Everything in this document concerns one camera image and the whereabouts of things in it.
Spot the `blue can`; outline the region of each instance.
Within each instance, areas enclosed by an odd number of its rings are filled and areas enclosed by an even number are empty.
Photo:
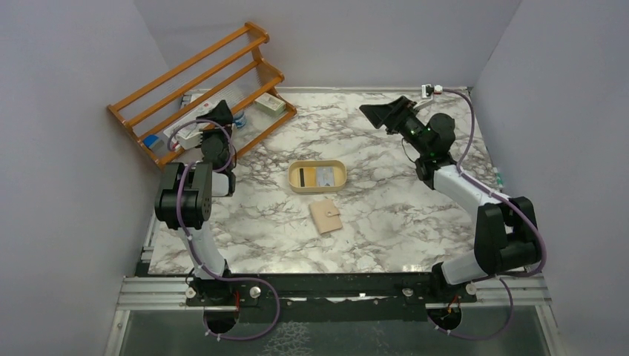
[[[242,128],[243,126],[247,125],[245,111],[238,111],[234,114],[234,125],[236,125],[236,128]]]

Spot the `yellow tray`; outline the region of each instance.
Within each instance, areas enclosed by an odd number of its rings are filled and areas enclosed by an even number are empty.
[[[300,187],[299,168],[332,167],[335,185],[332,187]],[[347,181],[347,170],[341,161],[295,161],[289,167],[289,184],[295,193],[330,193],[339,191]]]

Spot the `marble table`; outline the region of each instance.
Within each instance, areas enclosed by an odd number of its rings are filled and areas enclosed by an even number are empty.
[[[456,203],[431,191],[415,175],[399,135],[375,130],[358,110],[417,93],[285,93],[298,116],[238,159],[236,193],[215,199],[211,224],[232,271],[260,273],[429,271],[441,260],[469,251],[471,220]],[[444,94],[420,112],[456,121],[452,155],[459,158],[470,132],[464,100]],[[255,128],[255,117],[248,115]],[[406,145],[411,159],[418,154]],[[291,191],[287,170],[298,159],[338,159],[347,184],[335,194]],[[495,187],[479,130],[464,167]],[[343,228],[319,235],[309,203],[333,199]],[[183,243],[165,225],[155,228],[149,274],[184,274],[192,268]]]

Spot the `gray wall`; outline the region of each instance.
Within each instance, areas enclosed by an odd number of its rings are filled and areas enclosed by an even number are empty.
[[[526,0],[473,99],[511,194],[536,205],[573,354],[629,346],[629,2]]]
[[[245,21],[286,86],[473,85],[520,0],[135,0],[174,66]]]
[[[100,355],[157,183],[105,106],[167,65],[131,0],[4,0],[0,33],[0,354]]]

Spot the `wooden rack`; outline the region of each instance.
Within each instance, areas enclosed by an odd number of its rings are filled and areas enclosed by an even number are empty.
[[[201,73],[196,78],[190,80],[189,82],[182,85],[180,88],[172,91],[170,94],[155,102],[152,105],[149,105],[142,112],[138,113],[134,117],[130,119],[125,118],[121,114],[121,110],[126,108],[130,104],[134,103],[139,98],[145,96],[146,94],[153,91],[155,88],[167,82],[169,79],[174,78],[184,70],[190,68],[196,63],[203,60],[205,57],[210,56],[212,53],[216,52],[222,47],[225,47],[227,44],[233,42],[235,39],[238,39],[241,36],[248,36],[248,44],[238,50],[237,52],[231,54],[226,59],[222,60],[220,63],[214,65],[213,67],[207,69],[205,72]],[[260,45],[262,43],[266,43],[269,41],[269,35],[267,32],[261,27],[257,26],[252,22],[246,22],[244,26],[240,29],[236,30],[232,34],[226,36],[224,39],[218,41],[212,46],[202,50],[195,56],[192,56],[190,59],[185,62],[177,65],[175,68],[169,70],[168,72],[162,74],[159,78],[154,81],[148,83],[144,87],[140,88],[136,92],[132,93],[130,96],[120,100],[116,104],[109,105],[108,110],[120,121],[122,126],[125,128],[125,131],[129,134],[129,136],[137,142],[140,148],[146,152],[147,155],[155,162],[160,168],[163,168],[167,163],[177,158],[181,154],[185,152],[183,148],[177,149],[175,152],[170,152],[166,156],[157,157],[153,151],[151,151],[146,145],[144,145],[143,140],[154,134],[161,133],[165,128],[169,125],[172,125],[182,116],[186,115],[189,111],[195,109],[196,106],[202,104],[205,100],[211,98],[215,94],[219,93],[221,90],[227,88],[230,84],[235,82],[237,79],[243,77],[246,73],[256,70],[256,74],[259,78],[259,83],[261,83],[260,87],[256,89],[253,93],[250,93],[247,97],[238,102],[237,105],[231,108],[232,113],[237,113],[249,105],[251,105],[255,99],[261,96],[264,93],[269,93],[273,96],[276,96],[278,99],[283,100],[286,103],[286,111],[285,113],[270,127],[268,127],[264,132],[255,137],[249,143],[247,143],[244,147],[242,147],[238,152],[238,157],[242,156],[247,151],[251,150],[257,143],[262,141],[265,137],[267,137],[271,132],[275,131],[281,125],[286,123],[289,119],[291,119],[296,113],[297,110],[293,105],[284,100],[276,91],[275,85],[280,84],[284,80],[284,75],[277,68],[270,65],[263,57],[260,52]],[[169,103],[173,102],[177,98],[181,98],[185,93],[189,90],[194,89],[196,86],[203,83],[205,80],[209,79],[214,74],[218,73],[222,69],[228,67],[231,63],[234,63],[239,58],[243,57],[247,53],[251,53],[253,60],[251,63],[243,67],[242,69],[236,71],[231,74],[227,79],[222,80],[219,84],[215,85],[212,89],[205,92],[200,97],[196,98],[193,102],[183,106],[176,113],[173,113],[168,118],[161,121],[159,124],[153,126],[148,129],[148,131],[141,133],[138,135],[134,131],[134,127],[136,127],[140,122],[146,120],[149,116],[153,115],[160,109],[164,108]]]

